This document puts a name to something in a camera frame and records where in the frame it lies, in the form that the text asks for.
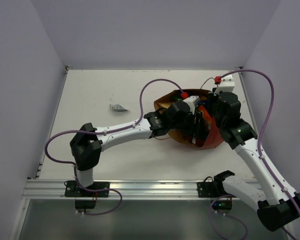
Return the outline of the red paper bag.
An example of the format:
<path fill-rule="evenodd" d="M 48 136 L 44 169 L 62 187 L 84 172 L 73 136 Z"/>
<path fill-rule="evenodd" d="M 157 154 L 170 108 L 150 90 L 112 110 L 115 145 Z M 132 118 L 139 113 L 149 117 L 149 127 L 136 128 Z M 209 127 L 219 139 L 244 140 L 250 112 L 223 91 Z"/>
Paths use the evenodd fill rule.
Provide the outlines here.
<path fill-rule="evenodd" d="M 185 89 L 184 90 L 189 96 L 205 96 L 209 98 L 209 90 L 206 89 Z M 209 106 L 205 106 L 206 110 L 208 111 L 208 113 L 210 114 L 210 116 L 212 117 L 212 126 L 211 129 L 209 130 L 209 134 L 208 137 L 204 143 L 204 145 L 202 147 L 198 147 L 196 146 L 196 144 L 193 144 L 191 142 L 191 138 L 182 135 L 178 130 L 170 130 L 167 135 L 170 139 L 180 143 L 180 144 L 184 144 L 184 145 L 188 145 L 191 147 L 196 147 L 202 150 L 207 150 L 207 149 L 214 149 L 216 147 L 218 147 L 224 140 L 221 137 L 221 134 L 219 132 L 219 129 L 217 127 L 215 118 L 213 117 L 212 113 L 209 111 Z"/>

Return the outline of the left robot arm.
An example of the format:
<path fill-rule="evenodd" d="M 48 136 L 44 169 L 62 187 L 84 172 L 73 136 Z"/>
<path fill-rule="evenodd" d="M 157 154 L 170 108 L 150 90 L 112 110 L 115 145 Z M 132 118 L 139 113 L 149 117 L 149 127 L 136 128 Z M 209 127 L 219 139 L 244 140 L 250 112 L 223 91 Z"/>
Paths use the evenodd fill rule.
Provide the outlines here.
<path fill-rule="evenodd" d="M 76 163 L 77 192 L 85 197 L 93 193 L 93 168 L 99 163 L 101 153 L 111 147 L 161 137 L 171 130 L 181 133 L 194 144 L 205 141 L 209 127 L 199 108 L 200 105 L 193 101 L 182 100 L 168 108 L 160 107 L 149 112 L 140 121 L 127 126 L 116 125 L 97 132 L 91 123 L 84 124 L 69 143 Z"/>

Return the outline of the small silver blue snack packet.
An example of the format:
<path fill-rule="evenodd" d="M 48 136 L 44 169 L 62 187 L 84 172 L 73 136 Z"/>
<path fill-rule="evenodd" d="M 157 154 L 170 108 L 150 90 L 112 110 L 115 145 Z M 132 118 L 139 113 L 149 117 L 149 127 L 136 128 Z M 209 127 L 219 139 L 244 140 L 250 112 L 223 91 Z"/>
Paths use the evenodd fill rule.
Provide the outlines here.
<path fill-rule="evenodd" d="M 128 110 L 120 104 L 110 104 L 109 108 L 114 112 L 127 112 Z"/>

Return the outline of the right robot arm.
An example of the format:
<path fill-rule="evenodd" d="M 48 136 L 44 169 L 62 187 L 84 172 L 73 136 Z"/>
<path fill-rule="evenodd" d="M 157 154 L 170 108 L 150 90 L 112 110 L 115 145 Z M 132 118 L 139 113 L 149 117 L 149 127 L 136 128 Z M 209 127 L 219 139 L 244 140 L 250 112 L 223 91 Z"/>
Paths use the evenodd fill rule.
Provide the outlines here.
<path fill-rule="evenodd" d="M 233 195 L 257 213 L 263 226 L 274 232 L 300 217 L 300 192 L 279 173 L 263 150 L 259 136 L 241 118 L 241 103 L 232 92 L 210 94 L 212 111 L 223 140 L 246 163 L 261 189 L 239 179 L 227 170 L 214 177 L 217 196 Z"/>

